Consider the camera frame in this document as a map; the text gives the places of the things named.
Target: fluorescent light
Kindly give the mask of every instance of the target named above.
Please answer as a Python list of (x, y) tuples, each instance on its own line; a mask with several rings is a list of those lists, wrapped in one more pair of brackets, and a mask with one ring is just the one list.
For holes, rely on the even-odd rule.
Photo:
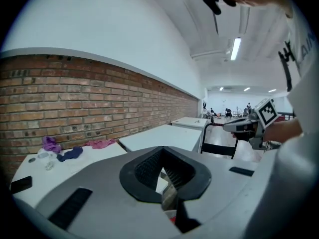
[(235, 60), (236, 59), (237, 53), (238, 53), (238, 50), (239, 50), (239, 46), (240, 46), (240, 42), (241, 42), (241, 38), (239, 38), (239, 37), (234, 40), (233, 52), (231, 53), (230, 60)]

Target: chair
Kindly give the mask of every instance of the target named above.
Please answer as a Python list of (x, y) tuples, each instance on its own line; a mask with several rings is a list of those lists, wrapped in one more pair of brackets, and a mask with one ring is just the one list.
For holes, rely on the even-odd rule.
[(233, 159), (234, 155), (235, 155), (235, 152), (236, 152), (238, 140), (236, 140), (235, 147), (220, 146), (220, 145), (214, 145), (214, 144), (210, 144), (210, 143), (205, 143), (206, 129), (210, 125), (213, 125), (213, 123), (207, 124), (205, 129), (204, 129), (204, 136), (203, 136), (203, 142), (202, 142), (202, 145), (201, 145), (200, 153), (203, 153), (203, 151), (204, 151), (204, 152), (213, 153), (213, 154), (231, 156), (231, 159)]

